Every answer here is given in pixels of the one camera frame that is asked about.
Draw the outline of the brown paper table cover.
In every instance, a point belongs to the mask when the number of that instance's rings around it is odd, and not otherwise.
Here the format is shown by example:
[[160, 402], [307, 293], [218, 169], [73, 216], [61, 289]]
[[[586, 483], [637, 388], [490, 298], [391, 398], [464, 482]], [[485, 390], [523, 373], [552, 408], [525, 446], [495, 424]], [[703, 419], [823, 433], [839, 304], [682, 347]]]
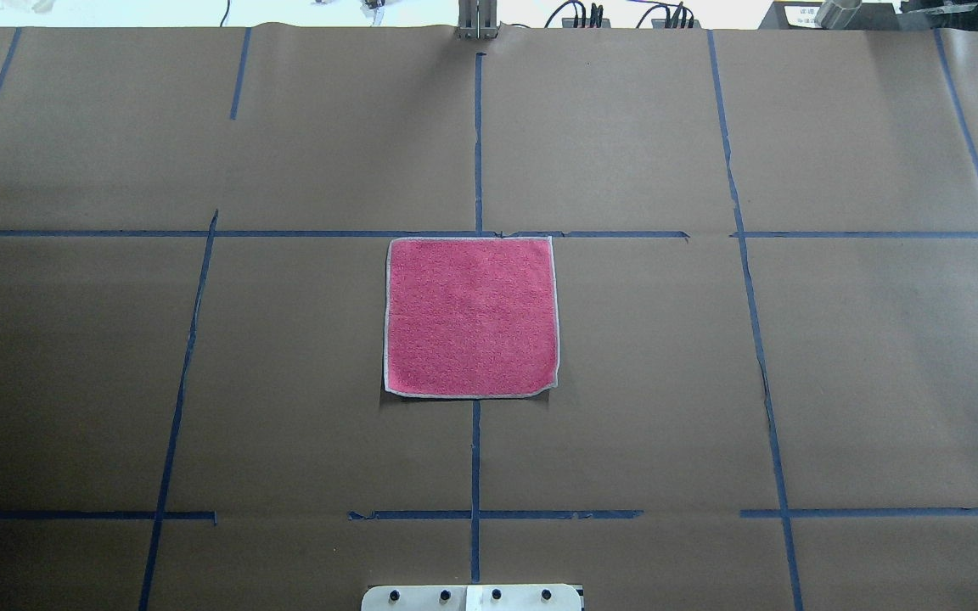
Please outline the brown paper table cover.
[[978, 34], [0, 28], [0, 610], [978, 610]]

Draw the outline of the aluminium frame post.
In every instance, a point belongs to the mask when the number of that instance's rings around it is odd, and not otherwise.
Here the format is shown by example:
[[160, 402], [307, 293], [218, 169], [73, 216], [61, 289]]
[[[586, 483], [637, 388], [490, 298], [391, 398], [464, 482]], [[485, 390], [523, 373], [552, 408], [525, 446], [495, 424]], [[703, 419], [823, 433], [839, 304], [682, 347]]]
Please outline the aluminium frame post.
[[497, 0], [459, 0], [457, 38], [492, 40], [499, 35]]

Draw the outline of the small metal cup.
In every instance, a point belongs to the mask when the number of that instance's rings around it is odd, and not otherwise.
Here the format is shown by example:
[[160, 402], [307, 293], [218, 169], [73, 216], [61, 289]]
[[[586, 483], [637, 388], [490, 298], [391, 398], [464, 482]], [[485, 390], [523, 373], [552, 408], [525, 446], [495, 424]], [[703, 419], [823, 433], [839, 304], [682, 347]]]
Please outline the small metal cup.
[[814, 22], [822, 30], [847, 30], [862, 5], [862, 0], [825, 0], [814, 15]]

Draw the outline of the pink towel with grey back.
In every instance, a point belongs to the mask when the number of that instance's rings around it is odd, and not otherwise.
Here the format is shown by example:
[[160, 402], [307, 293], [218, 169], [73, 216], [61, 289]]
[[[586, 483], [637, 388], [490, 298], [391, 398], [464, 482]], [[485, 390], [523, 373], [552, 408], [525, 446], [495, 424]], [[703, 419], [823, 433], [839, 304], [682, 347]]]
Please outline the pink towel with grey back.
[[529, 398], [558, 386], [559, 368], [551, 238], [391, 241], [385, 391], [419, 400]]

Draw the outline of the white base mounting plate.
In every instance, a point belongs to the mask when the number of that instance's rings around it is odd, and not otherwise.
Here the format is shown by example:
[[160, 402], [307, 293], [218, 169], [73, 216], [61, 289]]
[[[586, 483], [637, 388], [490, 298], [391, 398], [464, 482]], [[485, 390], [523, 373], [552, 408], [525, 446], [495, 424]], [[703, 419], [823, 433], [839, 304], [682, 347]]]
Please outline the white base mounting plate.
[[361, 610], [585, 610], [582, 588], [550, 584], [374, 586]]

